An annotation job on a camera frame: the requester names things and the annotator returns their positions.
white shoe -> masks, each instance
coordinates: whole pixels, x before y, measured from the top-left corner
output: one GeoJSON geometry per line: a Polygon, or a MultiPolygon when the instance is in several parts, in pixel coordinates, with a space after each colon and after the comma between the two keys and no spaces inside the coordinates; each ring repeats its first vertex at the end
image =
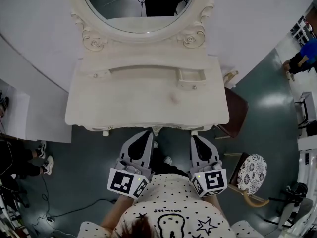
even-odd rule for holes
{"type": "Polygon", "coordinates": [[[45,159],[45,149],[46,149],[46,141],[42,140],[38,147],[38,150],[41,151],[41,154],[38,157],[45,159]]]}
{"type": "Polygon", "coordinates": [[[48,159],[42,165],[42,168],[44,169],[44,173],[50,175],[52,173],[53,166],[54,166],[54,159],[51,155],[49,155],[48,159]]]}
{"type": "Polygon", "coordinates": [[[172,158],[171,158],[171,157],[169,157],[169,156],[165,157],[165,159],[164,159],[164,163],[169,164],[169,165],[171,165],[171,166],[172,166],[172,164],[173,164],[173,162],[172,162],[172,158]]]}

round stool cushion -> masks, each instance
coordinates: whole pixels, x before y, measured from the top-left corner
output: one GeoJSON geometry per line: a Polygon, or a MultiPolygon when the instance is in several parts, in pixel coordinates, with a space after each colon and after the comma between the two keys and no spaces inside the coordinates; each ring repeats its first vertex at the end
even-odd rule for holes
{"type": "Polygon", "coordinates": [[[238,173],[238,188],[246,190],[248,195],[253,195],[264,182],[266,173],[267,164],[265,159],[258,154],[250,155],[241,165],[238,173]]]}

oval mirror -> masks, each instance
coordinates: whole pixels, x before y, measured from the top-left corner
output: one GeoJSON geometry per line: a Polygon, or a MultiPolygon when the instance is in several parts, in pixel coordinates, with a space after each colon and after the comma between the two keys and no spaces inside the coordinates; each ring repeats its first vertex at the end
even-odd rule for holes
{"type": "Polygon", "coordinates": [[[85,0],[104,23],[129,33],[150,33],[173,23],[191,0],[85,0]]]}

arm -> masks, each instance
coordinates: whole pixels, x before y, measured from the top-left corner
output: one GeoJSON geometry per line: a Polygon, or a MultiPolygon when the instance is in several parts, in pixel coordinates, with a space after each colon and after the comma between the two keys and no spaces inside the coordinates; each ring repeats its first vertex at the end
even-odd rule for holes
{"type": "Polygon", "coordinates": [[[223,215],[223,217],[226,218],[225,215],[224,215],[224,213],[223,213],[223,211],[222,211],[222,209],[221,209],[221,207],[220,207],[220,204],[219,204],[219,201],[218,201],[218,199],[217,199],[217,196],[207,196],[207,197],[204,197],[204,198],[203,198],[203,201],[208,202],[209,204],[212,204],[213,206],[215,206],[215,208],[217,208],[217,209],[221,212],[221,214],[223,215]]]}
{"type": "Polygon", "coordinates": [[[303,57],[303,59],[297,64],[298,67],[301,67],[301,66],[303,65],[303,63],[306,62],[306,61],[308,61],[308,60],[309,60],[308,56],[305,55],[305,56],[303,57]]]}
{"type": "Polygon", "coordinates": [[[119,196],[118,200],[110,210],[110,212],[105,216],[101,227],[107,229],[112,233],[114,228],[117,226],[121,215],[132,206],[133,199],[125,196],[119,196]]]}

person in blue shirt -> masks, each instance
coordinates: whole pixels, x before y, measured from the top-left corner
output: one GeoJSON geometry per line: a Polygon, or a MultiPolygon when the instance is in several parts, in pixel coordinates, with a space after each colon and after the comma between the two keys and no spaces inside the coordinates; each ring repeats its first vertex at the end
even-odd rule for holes
{"type": "Polygon", "coordinates": [[[291,74],[291,78],[294,81],[295,74],[306,71],[314,66],[316,56],[317,39],[312,38],[302,46],[301,50],[294,57],[284,62],[283,68],[291,74]]]}

